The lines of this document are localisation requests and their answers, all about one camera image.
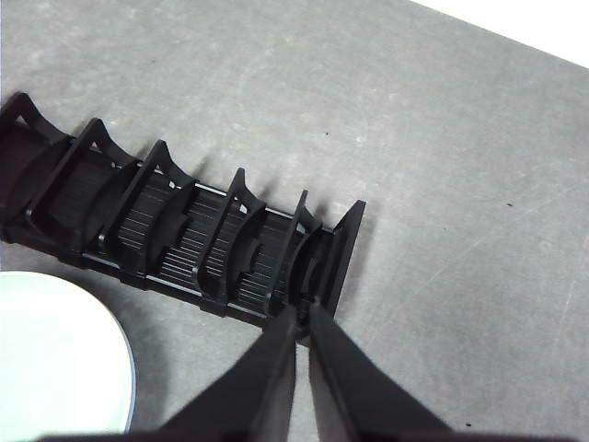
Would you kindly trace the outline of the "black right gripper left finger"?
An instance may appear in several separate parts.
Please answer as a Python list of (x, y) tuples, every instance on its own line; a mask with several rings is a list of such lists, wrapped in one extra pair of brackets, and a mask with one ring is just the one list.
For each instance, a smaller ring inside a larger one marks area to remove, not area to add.
[(286, 307), (210, 387), (131, 441), (285, 441), (295, 392), (296, 310)]

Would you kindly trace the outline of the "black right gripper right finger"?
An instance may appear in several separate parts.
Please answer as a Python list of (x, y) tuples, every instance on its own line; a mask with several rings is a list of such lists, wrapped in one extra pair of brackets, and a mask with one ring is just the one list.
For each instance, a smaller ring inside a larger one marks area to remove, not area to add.
[(316, 302), (309, 380), (322, 441), (457, 441), (436, 414), (382, 372)]

